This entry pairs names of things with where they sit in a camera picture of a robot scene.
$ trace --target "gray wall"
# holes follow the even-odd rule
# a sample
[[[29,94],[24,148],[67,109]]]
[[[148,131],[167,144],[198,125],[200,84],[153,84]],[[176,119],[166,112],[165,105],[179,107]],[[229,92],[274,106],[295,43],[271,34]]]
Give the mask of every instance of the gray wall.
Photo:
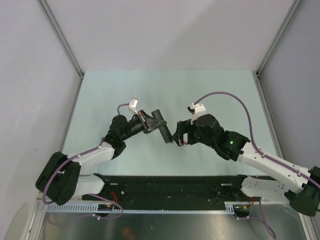
[[[286,159],[308,168],[320,167],[319,12],[305,1],[261,76]]]
[[[0,239],[19,240],[80,80],[36,0],[0,6]]]

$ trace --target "metal frame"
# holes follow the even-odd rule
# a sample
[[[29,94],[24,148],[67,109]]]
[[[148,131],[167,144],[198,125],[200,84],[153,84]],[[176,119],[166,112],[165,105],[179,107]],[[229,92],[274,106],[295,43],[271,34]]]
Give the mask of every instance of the metal frame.
[[[290,25],[292,24],[293,20],[297,16],[297,13],[299,12],[301,6],[305,0],[295,0],[293,4],[291,5],[288,13],[286,14],[278,32],[276,33],[271,46],[269,47],[268,51],[266,52],[258,70],[257,70],[257,75],[260,77],[261,73],[264,71],[268,61],[271,59],[273,56],[275,50],[281,43],[282,39],[284,38],[286,32],[288,31]]]
[[[66,37],[63,34],[50,6],[47,3],[47,1],[46,0],[37,0],[37,1],[40,5],[44,15],[46,16],[49,24],[51,25],[54,33],[56,34],[58,40],[60,41],[62,48],[64,49],[66,55],[68,56],[69,60],[71,61],[74,69],[76,70],[76,72],[80,78],[79,85],[77,86],[77,93],[76,93],[76,96],[75,96],[75,99],[73,102],[72,110],[70,111],[70,116],[69,116],[68,124],[66,127],[66,131],[64,133],[64,136],[63,136],[61,144],[60,144],[60,148],[62,149],[65,144],[68,130],[70,128],[70,123],[71,123],[71,119],[72,119],[72,116],[74,113],[76,102],[77,102],[77,99],[79,96],[81,83],[82,83],[82,80],[84,77],[84,72],[82,71],[82,69],[81,69],[70,45],[68,44],[68,41],[66,40]],[[283,148],[281,146],[281,140],[278,136],[278,131],[277,131],[277,127],[276,127],[276,124],[274,121],[274,117],[273,117],[270,105],[268,103],[266,93],[265,93],[263,85],[262,85],[261,73],[265,69],[268,61],[273,56],[273,53],[276,51],[278,45],[281,43],[281,40],[283,39],[289,26],[291,25],[294,18],[296,17],[296,15],[297,15],[298,11],[300,10],[304,1],[305,0],[295,0],[294,3],[291,5],[289,12],[287,13],[278,32],[276,33],[276,36],[273,39],[271,46],[269,47],[266,55],[264,56],[257,72],[253,72],[254,82],[256,84],[256,88],[257,88],[257,91],[258,91],[258,94],[259,94],[259,97],[261,100],[262,108],[263,108],[263,111],[264,111],[264,114],[265,114],[265,117],[267,120],[267,124],[268,124],[269,130],[270,130],[270,133],[271,133],[272,141],[273,141],[277,155],[281,158],[284,158],[285,155],[283,152]],[[80,204],[82,201],[76,199],[76,202],[77,202],[77,204]],[[47,207],[39,200],[35,203],[32,217],[30,218],[30,223],[29,223],[28,229],[27,229],[28,232],[24,236],[24,239],[28,239],[28,240],[37,240],[38,239],[40,231],[41,231],[41,227],[42,227],[42,222],[45,217],[46,208]],[[305,216],[305,215],[302,215],[302,214],[300,214],[300,219],[301,219],[301,222],[302,222],[307,239],[308,240],[320,239],[319,229],[317,227],[317,223],[315,222],[315,219],[308,217],[308,216]]]
[[[61,46],[63,48],[63,50],[65,51],[66,55],[68,56],[68,58],[70,59],[74,69],[76,70],[76,72],[78,73],[80,79],[82,79],[84,77],[84,72],[81,70],[81,67],[74,55],[74,53],[71,50],[71,47],[65,37],[65,35],[63,34],[51,8],[49,7],[48,3],[46,0],[37,0],[40,8],[43,11],[43,14],[45,15],[45,17],[47,18],[49,24],[51,25],[56,37],[58,38],[59,42],[61,43]]]
[[[273,141],[273,145],[276,151],[276,154],[281,157],[281,158],[285,158],[285,154],[283,151],[283,148],[281,146],[281,141],[278,135],[278,131],[277,131],[277,127],[276,127],[276,123],[268,102],[268,98],[267,95],[264,91],[263,85],[262,85],[262,81],[261,78],[258,77],[258,75],[256,73],[252,73],[253,74],[253,78],[254,78],[254,82],[256,85],[256,88],[258,90],[258,94],[261,100],[261,104],[262,104],[262,108],[266,117],[266,121],[267,124],[269,126],[269,131],[271,133],[271,137],[272,137],[272,141]],[[316,240],[316,239],[320,239],[320,231],[319,231],[319,227],[316,223],[316,220],[314,217],[309,217],[306,215],[303,215],[301,213],[299,213],[300,215],[300,219],[301,219],[301,223],[305,232],[305,236],[306,239],[308,240]]]

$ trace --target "mint green floor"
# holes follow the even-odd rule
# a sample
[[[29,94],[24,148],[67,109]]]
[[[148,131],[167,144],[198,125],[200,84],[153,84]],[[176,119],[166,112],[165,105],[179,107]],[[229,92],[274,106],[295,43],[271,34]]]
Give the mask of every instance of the mint green floor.
[[[235,94],[251,114],[257,144],[275,154],[267,121],[250,70],[139,70],[87,71],[80,89],[64,153],[78,153],[97,146],[108,132],[119,104],[132,97],[137,110],[151,114],[160,109],[172,133],[177,122],[191,118],[190,103],[215,91]],[[229,96],[215,95],[202,101],[207,113],[215,116],[225,130],[249,136],[248,119],[242,106]],[[126,107],[120,112],[128,119]],[[260,171],[220,158],[204,145],[178,147],[165,144],[160,132],[140,133],[126,141],[127,148],[116,159],[106,161],[81,174],[105,175],[262,175]]]

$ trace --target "metal corner post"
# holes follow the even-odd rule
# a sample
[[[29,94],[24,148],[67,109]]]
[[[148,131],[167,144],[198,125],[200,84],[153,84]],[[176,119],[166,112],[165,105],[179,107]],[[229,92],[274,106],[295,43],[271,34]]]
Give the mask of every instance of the metal corner post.
[[[261,73],[264,71],[268,61],[271,59],[275,50],[277,49],[277,47],[281,43],[281,40],[284,38],[286,32],[288,31],[290,25],[292,24],[293,20],[297,16],[297,13],[299,12],[299,10],[302,7],[304,2],[305,2],[305,0],[294,0],[288,13],[286,14],[278,32],[276,33],[268,51],[266,52],[265,56],[263,57],[263,60],[260,63],[259,68],[256,71],[258,77],[261,76]]]
[[[62,45],[63,50],[65,51],[66,55],[68,56],[69,60],[71,61],[74,69],[76,70],[76,72],[78,73],[80,79],[82,80],[84,77],[84,72],[81,70],[81,67],[74,55],[74,53],[71,50],[71,47],[64,35],[64,33],[62,32],[50,6],[48,5],[46,0],[37,0],[40,8],[43,11],[43,14],[45,15],[45,17],[47,18],[49,24],[51,25],[56,37],[58,38],[59,42]]]
[[[279,138],[278,135],[278,130],[276,127],[276,123],[274,120],[274,116],[272,114],[272,110],[270,108],[269,102],[268,102],[268,98],[267,95],[265,93],[263,84],[262,84],[262,80],[261,80],[261,76],[258,76],[258,73],[252,72],[253,78],[254,78],[254,82],[256,85],[256,88],[258,90],[258,94],[260,97],[260,101],[262,104],[262,108],[265,114],[265,118],[271,133],[271,137],[272,137],[272,141],[274,144],[274,148],[276,151],[276,154],[281,157],[281,158],[285,158],[285,153],[283,151],[282,145],[281,145],[281,140]],[[317,240],[320,239],[320,232],[319,232],[319,227],[317,225],[317,222],[315,220],[314,217],[310,217],[310,216],[306,216],[303,215],[301,213],[299,213],[300,219],[301,219],[301,223],[304,229],[304,233],[306,236],[307,240]]]

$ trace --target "white cable tray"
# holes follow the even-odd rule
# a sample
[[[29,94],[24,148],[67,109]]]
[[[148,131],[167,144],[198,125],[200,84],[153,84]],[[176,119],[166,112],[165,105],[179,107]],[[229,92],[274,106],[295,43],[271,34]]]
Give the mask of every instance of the white cable tray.
[[[46,209],[48,213],[101,213],[108,214],[110,212],[119,213],[119,209],[98,210],[99,204],[105,203],[66,203],[64,205],[57,205],[55,203],[49,205]],[[126,214],[234,214],[232,204],[226,203],[225,210],[132,210],[125,209]]]

